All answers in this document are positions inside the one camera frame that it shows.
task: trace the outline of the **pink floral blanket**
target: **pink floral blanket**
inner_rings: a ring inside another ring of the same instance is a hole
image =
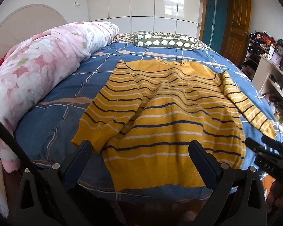
[[[76,22],[55,27],[14,46],[0,67],[0,121],[13,133],[20,118],[80,62],[106,46],[119,28],[110,22]],[[12,172],[20,160],[0,139],[4,169]]]

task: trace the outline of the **bed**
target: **bed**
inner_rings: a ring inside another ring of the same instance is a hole
[[[195,40],[194,50],[176,48],[139,48],[133,44],[133,35],[118,34],[113,42],[91,55],[69,77],[60,82],[19,121],[14,136],[29,158],[39,167],[62,162],[77,146],[71,143],[79,120],[93,98],[105,85],[119,60],[135,61],[161,58],[179,61],[197,61],[216,73],[228,71],[241,91],[268,117],[274,120],[276,139],[283,141],[283,130],[274,118],[268,103],[257,92],[251,81],[229,60]],[[245,137],[261,145],[262,133],[241,117]],[[247,148],[242,169],[254,165],[255,154]],[[206,199],[211,190],[206,187],[184,188],[164,185],[146,189],[124,189],[116,192],[101,154],[92,154],[79,184],[95,196],[128,202],[185,202]]]

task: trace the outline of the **teal curtain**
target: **teal curtain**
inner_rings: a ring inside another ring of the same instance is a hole
[[[220,52],[225,32],[228,0],[207,0],[202,41]]]

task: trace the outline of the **tv stand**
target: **tv stand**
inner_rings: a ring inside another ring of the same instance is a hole
[[[278,84],[275,84],[270,75],[273,75]],[[252,80],[253,85],[257,88],[258,92],[264,95],[267,92],[272,92],[275,96],[282,99],[281,109],[283,110],[283,92],[277,85],[283,87],[283,72],[275,66],[270,60],[260,55],[260,62],[254,78]]]

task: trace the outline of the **hand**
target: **hand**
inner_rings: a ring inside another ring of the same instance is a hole
[[[270,192],[266,199],[266,210],[267,213],[270,213],[272,206],[283,208],[283,185],[277,181],[272,183]]]

